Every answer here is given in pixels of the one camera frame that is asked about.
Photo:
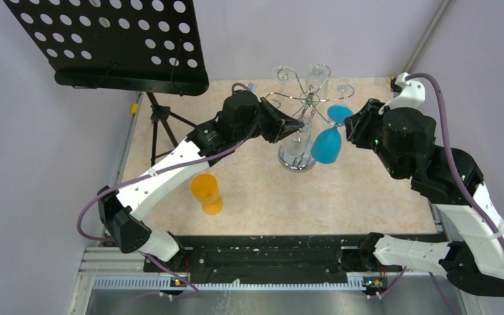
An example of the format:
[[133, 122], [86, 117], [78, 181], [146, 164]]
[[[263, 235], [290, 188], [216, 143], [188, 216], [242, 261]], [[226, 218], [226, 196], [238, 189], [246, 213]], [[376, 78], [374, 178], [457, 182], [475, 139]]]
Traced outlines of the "orange wine glass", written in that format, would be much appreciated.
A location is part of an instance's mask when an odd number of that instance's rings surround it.
[[224, 204], [213, 175], [204, 173], [196, 176], [191, 182], [190, 191], [205, 214], [217, 215], [222, 211]]

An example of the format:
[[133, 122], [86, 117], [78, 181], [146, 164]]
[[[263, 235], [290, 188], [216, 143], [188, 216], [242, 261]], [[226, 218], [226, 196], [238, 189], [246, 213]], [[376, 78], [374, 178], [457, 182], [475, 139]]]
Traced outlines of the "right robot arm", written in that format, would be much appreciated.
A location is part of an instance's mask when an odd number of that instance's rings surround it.
[[461, 235], [461, 241], [430, 243], [372, 232], [360, 242], [359, 267], [410, 267], [471, 295], [504, 297], [504, 221], [472, 156], [437, 145], [435, 120], [415, 108], [391, 110], [372, 98], [344, 124], [349, 142], [372, 150], [392, 178], [408, 179]]

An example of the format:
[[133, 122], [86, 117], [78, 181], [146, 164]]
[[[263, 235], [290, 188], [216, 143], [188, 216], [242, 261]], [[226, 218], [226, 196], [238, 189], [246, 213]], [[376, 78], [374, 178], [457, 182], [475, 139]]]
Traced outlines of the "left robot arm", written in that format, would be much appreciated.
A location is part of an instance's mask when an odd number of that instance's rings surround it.
[[245, 141], [261, 137], [273, 144], [297, 132], [304, 123], [251, 91], [234, 91], [221, 111], [197, 125], [161, 161], [138, 178], [96, 196], [100, 221], [122, 253], [153, 255], [168, 271], [184, 263], [178, 241], [143, 222], [147, 213], [177, 186], [232, 154]]

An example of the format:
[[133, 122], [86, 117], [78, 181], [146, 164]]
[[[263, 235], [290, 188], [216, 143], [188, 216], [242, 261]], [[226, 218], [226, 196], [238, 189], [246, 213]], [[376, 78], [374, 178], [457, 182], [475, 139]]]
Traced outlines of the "clear wine glass front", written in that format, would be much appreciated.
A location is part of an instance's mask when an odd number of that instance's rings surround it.
[[292, 167], [306, 165], [310, 160], [310, 142], [313, 122], [306, 116], [299, 118], [304, 127], [283, 140], [279, 150], [279, 158]]

